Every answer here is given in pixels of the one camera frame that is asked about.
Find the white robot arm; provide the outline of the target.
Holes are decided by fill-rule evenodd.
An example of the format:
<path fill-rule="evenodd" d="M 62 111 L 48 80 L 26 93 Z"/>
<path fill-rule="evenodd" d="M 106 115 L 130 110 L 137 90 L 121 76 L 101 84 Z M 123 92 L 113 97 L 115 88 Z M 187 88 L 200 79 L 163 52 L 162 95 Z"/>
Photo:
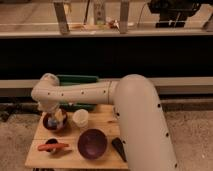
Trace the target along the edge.
<path fill-rule="evenodd" d="M 130 74 L 118 81 L 61 86 L 57 76 L 46 73 L 31 97 L 47 113 L 61 102 L 111 104 L 130 171 L 179 171 L 159 95 L 146 77 Z"/>

